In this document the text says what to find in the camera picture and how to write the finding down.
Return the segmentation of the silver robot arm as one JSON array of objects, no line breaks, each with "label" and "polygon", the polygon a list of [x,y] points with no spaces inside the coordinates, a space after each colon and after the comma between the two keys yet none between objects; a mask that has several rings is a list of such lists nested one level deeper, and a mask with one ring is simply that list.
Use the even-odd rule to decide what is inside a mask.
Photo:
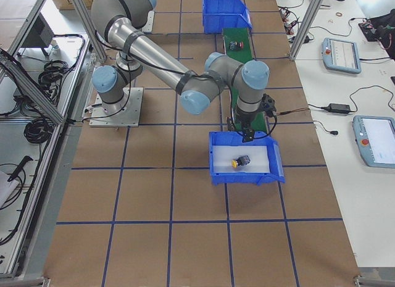
[{"label": "silver robot arm", "polygon": [[141,31],[155,6],[156,0],[93,0],[91,18],[102,39],[173,88],[190,114],[204,112],[225,87],[237,89],[235,116],[243,141],[252,141],[252,121],[264,111],[262,100],[270,74],[267,64],[257,60],[242,63],[213,52],[205,62],[205,72],[198,75]]}]

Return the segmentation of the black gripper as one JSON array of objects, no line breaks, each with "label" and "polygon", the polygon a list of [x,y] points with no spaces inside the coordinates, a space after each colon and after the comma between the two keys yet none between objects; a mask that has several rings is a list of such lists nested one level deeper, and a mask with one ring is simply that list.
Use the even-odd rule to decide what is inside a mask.
[{"label": "black gripper", "polygon": [[255,112],[246,112],[241,109],[236,109],[236,120],[241,125],[243,143],[251,142],[254,139],[255,131],[251,125],[255,117]]}]

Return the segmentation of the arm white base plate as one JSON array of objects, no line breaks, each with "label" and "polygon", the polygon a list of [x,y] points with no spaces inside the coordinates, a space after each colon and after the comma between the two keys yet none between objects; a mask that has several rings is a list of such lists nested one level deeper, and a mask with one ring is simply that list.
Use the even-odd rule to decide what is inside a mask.
[{"label": "arm white base plate", "polygon": [[143,26],[143,28],[141,29],[141,31],[143,33],[147,33],[147,34],[151,34],[152,33],[152,29],[153,29],[153,25],[154,25],[154,16],[155,16],[155,11],[154,10],[150,10],[148,12],[147,22]]},{"label": "arm white base plate", "polygon": [[142,87],[123,88],[123,97],[115,104],[102,102],[100,94],[96,95],[96,104],[89,120],[90,127],[137,127],[143,100]]}]

